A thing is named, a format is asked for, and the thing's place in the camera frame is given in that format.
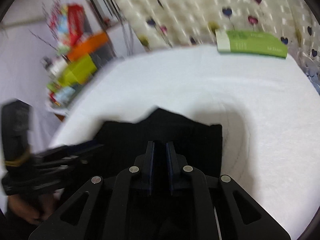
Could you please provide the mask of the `person's left hand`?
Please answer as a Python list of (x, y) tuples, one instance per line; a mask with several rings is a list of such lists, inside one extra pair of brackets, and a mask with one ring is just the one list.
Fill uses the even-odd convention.
[(53, 214), (55, 201), (51, 193), (41, 195), (42, 208), (41, 211), (38, 211), (16, 194), (8, 196), (8, 208), (29, 224), (39, 225), (41, 221), (47, 220)]

